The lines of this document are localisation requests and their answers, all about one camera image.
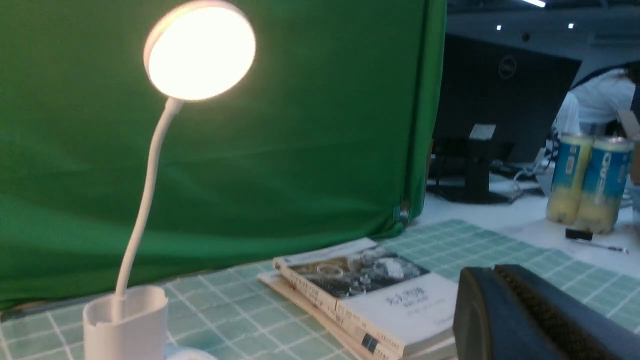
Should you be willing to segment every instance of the green cloth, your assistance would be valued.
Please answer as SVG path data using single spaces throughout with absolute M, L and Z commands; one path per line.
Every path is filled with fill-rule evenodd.
M 253 67 L 174 120 L 130 285 L 393 236 L 402 202 L 422 211 L 445 2 L 232 2 Z M 142 49 L 179 3 L 0 2 L 0 309 L 113 291 L 164 106 Z

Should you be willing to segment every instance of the white desk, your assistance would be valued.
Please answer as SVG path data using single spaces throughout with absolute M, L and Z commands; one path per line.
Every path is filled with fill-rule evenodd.
M 508 192 L 511 181 L 492 182 L 491 190 Z M 447 202 L 427 193 L 422 214 L 416 225 L 449 219 L 460 219 L 488 230 L 544 248 L 565 251 L 575 259 L 591 263 L 621 274 L 640 277 L 640 236 L 632 227 L 631 207 L 622 209 L 614 231 L 606 236 L 593 236 L 593 242 L 626 247 L 624 254 L 588 245 L 581 245 L 564 237 L 565 226 L 546 220 L 544 197 L 525 196 L 512 205 L 466 205 Z

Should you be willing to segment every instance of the white pen holder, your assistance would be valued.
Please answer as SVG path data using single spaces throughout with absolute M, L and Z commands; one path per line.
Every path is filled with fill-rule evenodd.
M 158 286 L 127 289 L 125 318 L 113 323 L 113 294 L 83 310 L 84 360 L 164 360 L 168 300 Z

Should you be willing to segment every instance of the white shirt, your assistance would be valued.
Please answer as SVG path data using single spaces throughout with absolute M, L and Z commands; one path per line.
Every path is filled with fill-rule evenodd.
M 579 133 L 579 111 L 580 105 L 578 99 L 571 92 L 566 93 L 562 106 L 556 115 L 554 122 L 554 130 L 558 134 L 562 133 Z
M 616 120 L 616 111 L 631 109 L 636 85 L 615 69 L 597 76 L 571 90 L 578 100 L 580 123 L 605 124 Z

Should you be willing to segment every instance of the black eraser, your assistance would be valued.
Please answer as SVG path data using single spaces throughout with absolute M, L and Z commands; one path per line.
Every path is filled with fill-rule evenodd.
M 564 230 L 564 237 L 573 240 L 580 239 L 591 241 L 593 239 L 593 233 L 590 233 L 589 231 L 566 229 Z

